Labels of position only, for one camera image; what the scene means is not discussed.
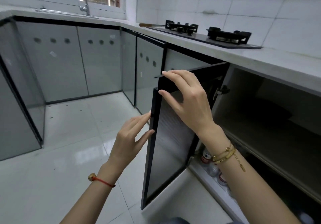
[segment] stove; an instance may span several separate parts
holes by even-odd
[[[166,20],[165,27],[147,27],[152,30],[162,31],[168,34],[177,35],[187,39],[193,39],[203,43],[211,44],[228,49],[260,49],[262,46],[255,46],[247,44],[251,32],[234,31],[226,32],[221,31],[217,27],[209,27],[207,29],[208,34],[198,34],[197,24],[181,24],[179,22],[174,23],[171,20]]]

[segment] cabinet door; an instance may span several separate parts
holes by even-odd
[[[121,90],[118,29],[77,27],[90,95]]]
[[[135,76],[136,76],[136,34],[121,32],[122,55],[122,89],[124,94],[135,105]]]
[[[46,102],[88,95],[76,27],[27,22],[17,26]]]
[[[211,107],[216,98],[215,91],[222,85],[228,67],[229,64],[223,62],[191,70],[205,89]],[[160,76],[158,88],[153,90],[150,129],[154,129],[155,133],[147,145],[141,209],[187,167],[199,140],[158,93],[160,89],[170,92],[177,101],[183,101],[183,96],[175,84]]]
[[[23,48],[21,47],[14,24],[12,23],[7,23],[0,27],[0,54],[39,135],[43,140],[45,100],[27,61]]]
[[[136,107],[142,114],[151,109],[153,88],[157,87],[154,77],[162,70],[164,44],[151,41],[137,37]]]
[[[201,60],[195,59],[193,57],[187,56],[180,52],[167,49],[166,62],[165,62],[165,71],[174,70],[174,69],[184,69],[190,70],[193,68],[209,66],[208,63]]]
[[[0,69],[0,160],[40,149],[21,107]]]

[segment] chrome faucet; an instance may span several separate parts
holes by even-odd
[[[86,5],[84,7],[79,6],[80,10],[86,12],[87,16],[90,16],[88,0],[85,0]]]

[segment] forearm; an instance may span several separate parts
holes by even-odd
[[[121,171],[107,161],[100,168],[97,177],[113,185],[120,175]],[[93,181],[60,224],[96,223],[111,189],[110,186],[102,182]]]
[[[199,137],[213,155],[222,153],[230,145],[217,125],[206,129]],[[299,224],[298,219],[246,159],[238,151],[236,154],[245,172],[235,157],[219,164],[219,168],[247,220],[251,224]]]

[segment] stove burner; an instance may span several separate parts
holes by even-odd
[[[233,44],[247,44],[251,32],[244,32],[236,30],[232,32],[221,31],[220,28],[210,27],[208,30],[208,35],[210,39],[224,41]]]
[[[182,34],[186,33],[187,35],[192,35],[193,33],[197,32],[198,25],[197,24],[191,24],[188,23],[181,24],[179,22],[174,23],[174,21],[166,20],[165,28],[169,30],[177,31],[177,33]]]

